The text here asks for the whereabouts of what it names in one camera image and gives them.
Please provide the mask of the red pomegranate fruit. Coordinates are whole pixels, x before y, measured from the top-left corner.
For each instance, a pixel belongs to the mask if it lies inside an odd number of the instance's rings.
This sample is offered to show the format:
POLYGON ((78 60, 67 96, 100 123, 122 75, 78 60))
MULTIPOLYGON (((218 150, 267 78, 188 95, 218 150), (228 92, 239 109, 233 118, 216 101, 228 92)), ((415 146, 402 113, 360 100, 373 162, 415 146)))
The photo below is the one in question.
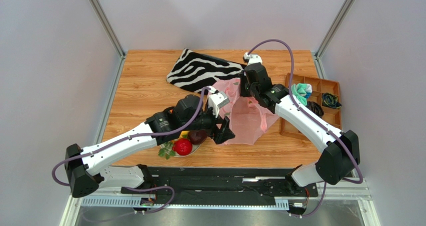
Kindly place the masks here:
POLYGON ((189 155, 193 150, 193 145, 189 139, 178 139, 173 145, 172 150, 175 151, 180 156, 189 155))

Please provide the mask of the pink printed plastic bag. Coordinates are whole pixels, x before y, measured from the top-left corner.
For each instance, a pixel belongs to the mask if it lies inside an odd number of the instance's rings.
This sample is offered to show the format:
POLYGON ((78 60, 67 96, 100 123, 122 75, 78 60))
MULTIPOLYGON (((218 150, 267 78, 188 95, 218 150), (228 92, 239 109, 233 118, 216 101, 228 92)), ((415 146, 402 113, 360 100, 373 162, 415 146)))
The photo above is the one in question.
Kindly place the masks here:
POLYGON ((213 85, 216 90, 224 92, 230 101, 219 113, 230 119, 229 127, 235 137, 225 141, 223 145, 254 145, 279 119, 277 115, 261 107, 253 97, 240 96, 240 85, 238 78, 219 80, 213 85))

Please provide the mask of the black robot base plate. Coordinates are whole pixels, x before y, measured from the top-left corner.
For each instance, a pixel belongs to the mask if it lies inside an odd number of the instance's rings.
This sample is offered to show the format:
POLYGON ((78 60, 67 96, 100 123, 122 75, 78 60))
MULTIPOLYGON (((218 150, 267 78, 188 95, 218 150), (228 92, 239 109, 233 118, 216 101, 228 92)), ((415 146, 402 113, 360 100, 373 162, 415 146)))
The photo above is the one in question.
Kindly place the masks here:
POLYGON ((272 206, 275 197, 318 197, 314 184, 288 189, 287 168, 179 168, 149 167, 152 178, 142 189, 151 191, 156 203, 171 199, 175 205, 272 206))

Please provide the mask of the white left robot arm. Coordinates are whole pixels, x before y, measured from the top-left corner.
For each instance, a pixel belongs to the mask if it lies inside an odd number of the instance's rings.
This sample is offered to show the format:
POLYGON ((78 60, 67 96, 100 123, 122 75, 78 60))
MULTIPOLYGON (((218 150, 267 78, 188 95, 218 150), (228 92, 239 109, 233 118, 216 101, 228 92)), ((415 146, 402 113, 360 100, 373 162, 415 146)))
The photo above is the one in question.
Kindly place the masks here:
POLYGON ((71 195, 81 198, 100 188, 146 188, 151 176, 145 165, 113 167, 112 164, 138 151, 176 140, 183 131, 205 131, 216 144, 234 138, 229 118, 220 116, 220 110, 229 101, 221 91, 209 95, 207 103, 201 97, 187 95, 176 106, 155 113, 118 137, 92 146, 68 146, 64 169, 71 195))

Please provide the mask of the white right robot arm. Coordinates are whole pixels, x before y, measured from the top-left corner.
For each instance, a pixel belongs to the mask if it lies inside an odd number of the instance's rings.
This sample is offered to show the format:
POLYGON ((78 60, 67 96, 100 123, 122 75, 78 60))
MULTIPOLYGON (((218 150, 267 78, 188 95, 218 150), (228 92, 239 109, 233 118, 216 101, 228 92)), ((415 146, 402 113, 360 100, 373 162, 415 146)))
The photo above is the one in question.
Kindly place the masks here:
POLYGON ((242 97, 254 97, 261 107, 291 123, 321 153, 316 162, 294 169, 292 184, 304 187, 324 181, 336 185, 353 169, 359 169, 359 137, 355 132, 330 125, 298 101, 290 89, 272 84, 260 63, 246 66, 238 76, 242 97))

